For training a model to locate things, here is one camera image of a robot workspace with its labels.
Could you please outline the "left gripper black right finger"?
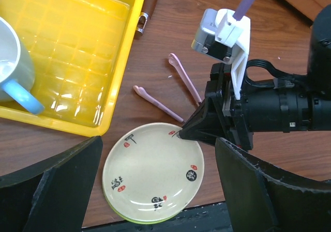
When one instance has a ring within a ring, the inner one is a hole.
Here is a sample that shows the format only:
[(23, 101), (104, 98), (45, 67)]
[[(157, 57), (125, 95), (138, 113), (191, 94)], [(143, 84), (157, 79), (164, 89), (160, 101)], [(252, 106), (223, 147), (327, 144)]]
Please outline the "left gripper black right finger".
[(218, 172), (234, 231), (330, 231), (330, 183), (263, 161), (224, 138)]

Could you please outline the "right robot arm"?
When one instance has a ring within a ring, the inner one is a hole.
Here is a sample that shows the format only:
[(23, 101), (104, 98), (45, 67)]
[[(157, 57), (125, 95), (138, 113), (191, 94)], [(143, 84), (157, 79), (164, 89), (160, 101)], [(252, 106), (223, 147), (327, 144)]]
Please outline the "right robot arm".
[(244, 75), (236, 99), (231, 64), (214, 64), (205, 98), (183, 125), (181, 138), (215, 145), (223, 137), (251, 150), (256, 132), (330, 130), (330, 6), (313, 22), (305, 75), (280, 71), (263, 59), (250, 60), (247, 67), (263, 68), (272, 78), (253, 81)]

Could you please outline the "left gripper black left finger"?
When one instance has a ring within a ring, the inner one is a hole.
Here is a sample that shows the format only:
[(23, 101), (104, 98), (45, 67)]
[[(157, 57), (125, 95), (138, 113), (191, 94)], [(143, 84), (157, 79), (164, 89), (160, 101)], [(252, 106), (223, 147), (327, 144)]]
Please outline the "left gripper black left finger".
[(1, 231), (80, 231), (102, 148), (91, 137), (1, 176)]

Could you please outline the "small cream floral plate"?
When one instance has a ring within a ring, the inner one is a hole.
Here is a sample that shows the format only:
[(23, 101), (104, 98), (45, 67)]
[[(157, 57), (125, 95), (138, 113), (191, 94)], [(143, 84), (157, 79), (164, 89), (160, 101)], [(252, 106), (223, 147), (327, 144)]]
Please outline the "small cream floral plate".
[(122, 136), (107, 156), (102, 172), (105, 195), (182, 195), (188, 204), (204, 177), (198, 142), (180, 138), (181, 127), (148, 123)]

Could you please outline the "small lime green plate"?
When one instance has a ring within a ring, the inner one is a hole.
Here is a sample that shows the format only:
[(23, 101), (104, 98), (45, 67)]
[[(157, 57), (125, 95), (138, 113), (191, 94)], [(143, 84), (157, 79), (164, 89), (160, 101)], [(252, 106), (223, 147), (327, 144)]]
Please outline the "small lime green plate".
[(179, 214), (188, 205), (182, 195), (141, 195), (134, 197), (124, 192), (106, 195), (110, 207), (121, 218), (137, 224), (156, 224)]

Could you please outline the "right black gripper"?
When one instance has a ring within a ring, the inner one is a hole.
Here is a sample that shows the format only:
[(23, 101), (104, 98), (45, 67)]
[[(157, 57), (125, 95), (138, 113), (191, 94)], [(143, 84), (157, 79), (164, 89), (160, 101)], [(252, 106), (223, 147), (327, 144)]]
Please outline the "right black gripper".
[(305, 75), (283, 72), (272, 63), (247, 67), (262, 68), (272, 78), (254, 81), (245, 73), (236, 99), (229, 69), (215, 64), (205, 99), (182, 126), (180, 138), (215, 146), (223, 137), (248, 151), (255, 132), (330, 130), (329, 67), (308, 67)]

